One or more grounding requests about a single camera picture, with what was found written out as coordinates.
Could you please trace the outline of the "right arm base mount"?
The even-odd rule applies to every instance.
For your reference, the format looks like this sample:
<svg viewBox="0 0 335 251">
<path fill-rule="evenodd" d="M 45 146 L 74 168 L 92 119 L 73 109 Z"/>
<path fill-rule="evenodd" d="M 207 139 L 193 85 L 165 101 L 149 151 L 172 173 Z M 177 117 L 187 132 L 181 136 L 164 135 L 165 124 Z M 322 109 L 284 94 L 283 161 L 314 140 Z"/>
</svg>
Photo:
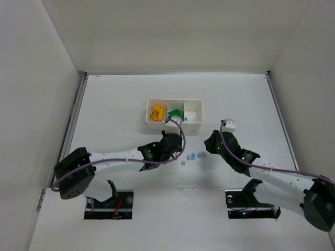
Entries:
<svg viewBox="0 0 335 251">
<path fill-rule="evenodd" d="M 226 189 L 225 202 L 229 219 L 278 219 L 280 207 L 260 203 L 254 196 L 262 181 L 251 179 L 242 189 Z"/>
</svg>

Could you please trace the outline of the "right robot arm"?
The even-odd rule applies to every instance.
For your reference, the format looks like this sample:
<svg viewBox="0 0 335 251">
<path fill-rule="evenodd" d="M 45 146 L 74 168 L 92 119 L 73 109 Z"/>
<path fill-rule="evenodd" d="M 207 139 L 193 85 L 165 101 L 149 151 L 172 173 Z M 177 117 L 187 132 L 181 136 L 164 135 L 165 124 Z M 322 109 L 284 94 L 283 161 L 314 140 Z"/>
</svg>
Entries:
<svg viewBox="0 0 335 251">
<path fill-rule="evenodd" d="M 237 173 L 251 180 L 243 188 L 251 203 L 279 206 L 303 216 L 313 227 L 334 226 L 334 181 L 321 175 L 268 167 L 258 153 L 243 149 L 230 132 L 214 130 L 206 151 L 220 155 Z"/>
</svg>

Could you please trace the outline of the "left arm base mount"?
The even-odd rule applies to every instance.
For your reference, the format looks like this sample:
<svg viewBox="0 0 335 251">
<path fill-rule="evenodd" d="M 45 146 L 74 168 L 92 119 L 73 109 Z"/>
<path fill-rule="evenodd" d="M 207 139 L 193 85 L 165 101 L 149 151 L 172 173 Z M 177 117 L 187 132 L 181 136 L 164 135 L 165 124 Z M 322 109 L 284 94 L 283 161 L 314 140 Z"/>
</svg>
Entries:
<svg viewBox="0 0 335 251">
<path fill-rule="evenodd" d="M 108 180 L 110 197 L 100 202 L 87 198 L 84 212 L 85 220 L 131 220 L 133 208 L 133 190 L 119 190 L 113 181 Z"/>
</svg>

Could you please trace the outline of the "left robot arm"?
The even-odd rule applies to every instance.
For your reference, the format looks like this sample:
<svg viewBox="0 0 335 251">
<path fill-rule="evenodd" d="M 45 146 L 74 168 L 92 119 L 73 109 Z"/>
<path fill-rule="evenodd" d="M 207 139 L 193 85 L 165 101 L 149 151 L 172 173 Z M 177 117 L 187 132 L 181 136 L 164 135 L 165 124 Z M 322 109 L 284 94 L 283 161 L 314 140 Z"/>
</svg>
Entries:
<svg viewBox="0 0 335 251">
<path fill-rule="evenodd" d="M 52 191 L 69 200 L 84 195 L 99 202 L 113 197 L 109 175 L 148 171 L 175 161 L 186 146 L 184 134 L 162 132 L 159 142 L 114 153 L 92 153 L 79 147 L 54 167 Z"/>
</svg>

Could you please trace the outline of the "green lego brick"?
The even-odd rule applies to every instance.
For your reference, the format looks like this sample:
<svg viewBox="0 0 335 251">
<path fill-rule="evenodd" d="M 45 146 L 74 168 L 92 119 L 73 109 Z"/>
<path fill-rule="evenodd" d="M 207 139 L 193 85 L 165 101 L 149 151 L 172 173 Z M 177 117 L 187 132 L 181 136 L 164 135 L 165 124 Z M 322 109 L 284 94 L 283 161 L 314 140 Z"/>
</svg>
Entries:
<svg viewBox="0 0 335 251">
<path fill-rule="evenodd" d="M 177 116 L 177 117 L 180 117 L 181 119 L 184 119 L 184 111 L 174 109 L 174 110 L 171 110 L 167 113 L 168 118 L 172 118 L 173 116 Z"/>
</svg>

